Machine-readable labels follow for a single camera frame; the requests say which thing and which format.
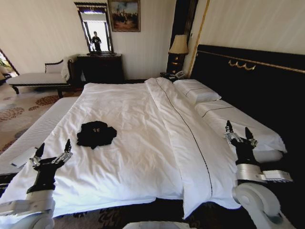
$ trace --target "lamp shade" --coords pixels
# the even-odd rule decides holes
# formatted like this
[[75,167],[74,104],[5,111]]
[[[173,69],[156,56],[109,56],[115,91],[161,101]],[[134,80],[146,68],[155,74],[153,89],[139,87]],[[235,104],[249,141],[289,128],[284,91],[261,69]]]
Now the lamp shade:
[[186,43],[186,35],[176,35],[175,39],[173,41],[173,45],[168,52],[169,53],[175,53],[175,54],[186,54],[186,53],[188,53],[187,43]]

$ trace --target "white bed sheet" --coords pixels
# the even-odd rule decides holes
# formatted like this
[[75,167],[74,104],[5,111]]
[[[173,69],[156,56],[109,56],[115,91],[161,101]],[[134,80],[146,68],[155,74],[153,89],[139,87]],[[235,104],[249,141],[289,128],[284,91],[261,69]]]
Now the white bed sheet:
[[[155,198],[184,200],[184,217],[201,203],[237,208],[232,197],[236,156],[164,78],[146,84],[87,84],[45,141],[43,158],[71,139],[72,158],[55,176],[54,216]],[[100,120],[117,130],[111,145],[76,145],[83,123]],[[27,163],[0,203],[24,199],[36,172]],[[10,221],[0,218],[2,223]]]

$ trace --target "chaise lounge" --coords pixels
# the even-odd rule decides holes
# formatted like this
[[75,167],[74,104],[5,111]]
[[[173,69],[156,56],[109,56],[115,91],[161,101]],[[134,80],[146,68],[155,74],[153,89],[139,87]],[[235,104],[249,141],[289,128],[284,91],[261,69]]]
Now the chaise lounge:
[[58,96],[62,98],[62,91],[71,86],[80,85],[81,69],[77,64],[77,56],[65,57],[56,63],[45,63],[45,73],[25,73],[7,80],[16,94],[19,86],[27,87],[54,87]]

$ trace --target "wooden mirror frame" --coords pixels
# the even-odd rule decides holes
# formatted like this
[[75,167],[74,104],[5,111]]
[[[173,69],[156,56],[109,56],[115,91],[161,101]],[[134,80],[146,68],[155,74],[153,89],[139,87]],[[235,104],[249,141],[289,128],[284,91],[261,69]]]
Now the wooden mirror frame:
[[110,51],[102,51],[102,52],[103,53],[105,53],[105,52],[106,53],[113,53],[113,43],[112,43],[111,31],[110,31],[110,27],[109,27],[110,24],[109,24],[108,13],[107,13],[107,4],[106,3],[96,3],[96,2],[75,2],[74,4],[77,7],[77,12],[78,12],[78,15],[79,15],[80,20],[81,20],[81,27],[82,27],[82,30],[84,32],[84,36],[85,36],[87,46],[88,46],[88,50],[89,50],[90,53],[94,53],[94,52],[91,51],[91,49],[90,49],[90,43],[89,43],[88,37],[86,35],[85,28],[84,28],[84,25],[83,25],[81,12],[84,12],[83,10],[86,9],[86,8],[88,8],[88,9],[100,8],[101,11],[106,14],[106,22],[107,22],[107,26],[108,26],[108,29],[106,30],[107,45],[108,45],[108,50],[110,49],[110,47],[111,47],[111,50]]

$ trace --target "nightstand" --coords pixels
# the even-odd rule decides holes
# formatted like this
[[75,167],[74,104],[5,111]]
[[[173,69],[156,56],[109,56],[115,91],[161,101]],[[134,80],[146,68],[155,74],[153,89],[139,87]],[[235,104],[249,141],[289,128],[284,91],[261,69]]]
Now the nightstand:
[[172,83],[175,82],[176,80],[178,80],[178,78],[175,76],[175,74],[172,74],[172,73],[160,73],[160,76],[172,81]]
[[123,83],[121,54],[82,54],[77,58],[87,83]]

